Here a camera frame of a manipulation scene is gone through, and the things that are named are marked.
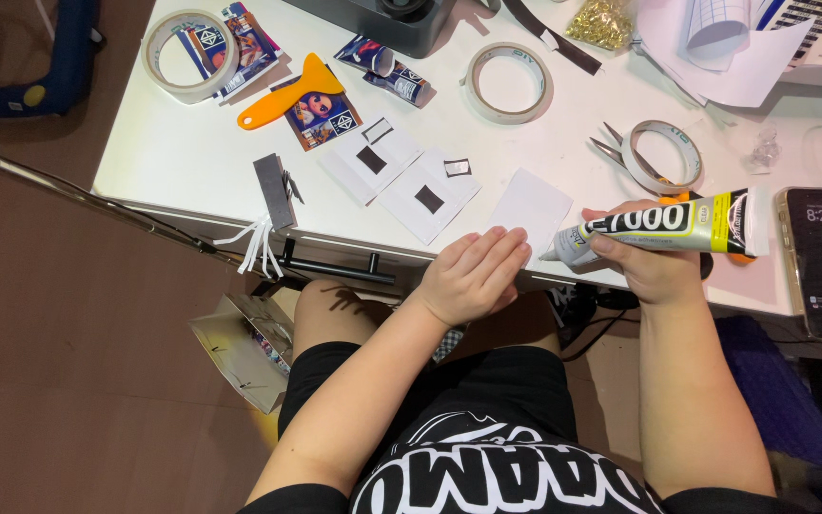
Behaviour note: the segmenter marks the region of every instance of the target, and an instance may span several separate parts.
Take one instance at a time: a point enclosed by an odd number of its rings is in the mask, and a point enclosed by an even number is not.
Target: orange squeegee
[[[290,86],[271,91],[241,112],[236,118],[236,124],[245,130],[256,129],[266,123],[271,123],[284,115],[288,109],[311,92],[323,94],[339,94],[344,92],[344,86],[326,68],[322,59],[316,54],[309,54],[303,61],[303,76]]]

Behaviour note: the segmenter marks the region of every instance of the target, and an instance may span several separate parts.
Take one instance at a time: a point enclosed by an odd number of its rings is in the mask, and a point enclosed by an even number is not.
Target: hand
[[[524,228],[469,234],[440,252],[405,302],[424,306],[447,326],[504,309],[519,297],[512,280],[531,255]]]
[[[591,221],[660,205],[653,200],[629,201],[610,212],[584,208],[582,216]],[[646,251],[601,234],[593,237],[590,244],[592,251],[620,264],[630,291],[645,306],[679,305],[704,298],[698,252]]]

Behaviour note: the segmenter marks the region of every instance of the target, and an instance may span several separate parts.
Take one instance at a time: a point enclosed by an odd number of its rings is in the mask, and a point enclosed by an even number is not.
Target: transparent plastic pieces
[[[757,166],[771,168],[779,155],[782,154],[782,146],[775,141],[777,135],[775,127],[764,128],[757,136],[757,146],[750,155],[751,162]]]
[[[622,49],[633,41],[633,9],[630,0],[587,0],[566,35],[602,49]]]

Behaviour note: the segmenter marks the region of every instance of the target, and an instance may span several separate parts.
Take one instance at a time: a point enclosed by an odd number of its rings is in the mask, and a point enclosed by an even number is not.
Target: left hand
[[[425,307],[447,329],[504,309],[519,293],[512,284],[531,256],[524,228],[469,234],[440,252],[407,302]]]

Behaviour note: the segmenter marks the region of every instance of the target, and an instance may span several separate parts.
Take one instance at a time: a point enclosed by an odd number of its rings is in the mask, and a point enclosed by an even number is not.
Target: tape roll
[[[516,112],[501,111],[487,103],[480,94],[480,70],[484,63],[495,57],[512,57],[524,62],[531,69],[534,76],[538,78],[538,87],[541,95],[528,109]],[[517,45],[515,43],[493,43],[479,50],[469,64],[468,72],[460,80],[460,85],[465,86],[468,97],[475,111],[491,122],[504,125],[515,125],[531,121],[541,113],[545,107],[550,105],[554,98],[554,81],[551,79],[551,72],[547,69],[544,61],[533,51]]]
[[[176,32],[196,25],[213,27],[221,33],[227,48],[224,55],[224,63],[208,80],[187,86],[174,84],[165,79],[161,73],[159,62],[161,49]],[[230,32],[227,24],[215,15],[200,9],[176,11],[161,18],[157,23],[152,25],[144,35],[144,40],[142,41],[142,64],[145,72],[151,77],[151,80],[172,94],[174,98],[182,103],[196,103],[203,99],[210,98],[234,78],[236,69],[239,67],[239,45],[236,43],[236,39],[233,33]]]
[[[672,182],[648,165],[648,162],[636,151],[636,143],[639,141],[639,136],[644,132],[662,134],[678,146],[680,153],[684,155],[684,159],[689,165],[689,173],[685,173],[684,177],[691,175],[690,180],[686,182]],[[680,193],[686,193],[691,190],[693,184],[702,176],[700,150],[697,149],[687,134],[681,132],[678,127],[671,123],[648,120],[638,124],[633,128],[633,131],[624,138],[623,145],[620,147],[620,153],[623,154],[624,165],[633,176],[633,179],[639,182],[644,188],[654,193],[659,193],[660,195],[679,195]]]

